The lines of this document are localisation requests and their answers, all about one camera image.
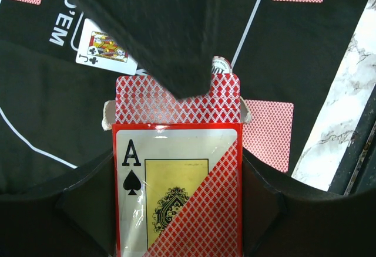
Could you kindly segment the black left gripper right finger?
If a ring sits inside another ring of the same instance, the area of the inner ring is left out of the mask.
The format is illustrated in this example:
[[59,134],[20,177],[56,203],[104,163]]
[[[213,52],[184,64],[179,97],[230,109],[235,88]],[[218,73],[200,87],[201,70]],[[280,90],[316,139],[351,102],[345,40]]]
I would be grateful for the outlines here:
[[343,196],[243,151],[245,256],[375,256],[375,189]]

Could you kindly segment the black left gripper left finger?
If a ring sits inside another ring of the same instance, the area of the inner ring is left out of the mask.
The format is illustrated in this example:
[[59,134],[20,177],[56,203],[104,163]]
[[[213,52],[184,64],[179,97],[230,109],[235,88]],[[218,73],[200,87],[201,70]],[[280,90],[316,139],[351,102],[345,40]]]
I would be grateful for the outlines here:
[[115,256],[112,151],[18,194],[1,195],[1,256]]

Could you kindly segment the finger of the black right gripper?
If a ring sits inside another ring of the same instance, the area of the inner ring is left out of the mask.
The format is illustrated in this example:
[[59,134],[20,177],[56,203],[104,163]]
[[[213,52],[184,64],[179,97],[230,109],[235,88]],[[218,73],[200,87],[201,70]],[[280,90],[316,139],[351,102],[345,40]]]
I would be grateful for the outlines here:
[[73,0],[177,99],[210,88],[214,0]]

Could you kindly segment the red white poker chip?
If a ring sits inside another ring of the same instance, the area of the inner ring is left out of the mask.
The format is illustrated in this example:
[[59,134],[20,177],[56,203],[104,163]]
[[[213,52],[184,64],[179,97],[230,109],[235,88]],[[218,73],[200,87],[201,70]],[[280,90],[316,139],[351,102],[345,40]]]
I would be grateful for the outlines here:
[[212,74],[226,74],[232,73],[233,69],[231,63],[222,56],[214,56],[211,64]]

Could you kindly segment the jack of clubs card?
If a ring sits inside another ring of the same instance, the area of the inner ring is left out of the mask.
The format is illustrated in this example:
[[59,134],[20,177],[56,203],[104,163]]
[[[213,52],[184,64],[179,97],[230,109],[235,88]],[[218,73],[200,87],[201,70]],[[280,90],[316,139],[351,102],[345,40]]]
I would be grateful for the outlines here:
[[75,62],[124,75],[134,75],[137,69],[128,52],[88,18],[83,23]]

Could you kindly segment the red playing card box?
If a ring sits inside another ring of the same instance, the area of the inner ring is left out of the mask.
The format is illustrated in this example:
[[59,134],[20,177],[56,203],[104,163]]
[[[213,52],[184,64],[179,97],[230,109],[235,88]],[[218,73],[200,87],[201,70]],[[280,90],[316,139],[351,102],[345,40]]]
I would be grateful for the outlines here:
[[150,76],[117,79],[117,256],[242,256],[240,107],[232,73],[184,100]]

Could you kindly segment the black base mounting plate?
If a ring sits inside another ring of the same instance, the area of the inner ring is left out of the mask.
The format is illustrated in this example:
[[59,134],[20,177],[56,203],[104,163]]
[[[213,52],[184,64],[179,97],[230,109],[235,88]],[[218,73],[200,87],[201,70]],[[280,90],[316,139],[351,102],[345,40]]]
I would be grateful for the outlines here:
[[368,98],[360,120],[328,189],[338,195],[349,195],[354,189],[365,156],[375,137],[375,90]]

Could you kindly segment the black poker table mat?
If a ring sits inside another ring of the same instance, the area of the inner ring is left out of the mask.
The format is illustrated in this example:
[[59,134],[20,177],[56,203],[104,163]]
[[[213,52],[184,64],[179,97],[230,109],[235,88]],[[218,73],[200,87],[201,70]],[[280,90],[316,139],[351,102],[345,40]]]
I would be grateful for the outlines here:
[[[1,0],[1,192],[106,152],[104,102],[118,74],[75,62],[84,14],[68,0]],[[294,106],[288,174],[311,151],[333,176],[375,87],[375,0],[222,0],[216,55],[245,99]]]

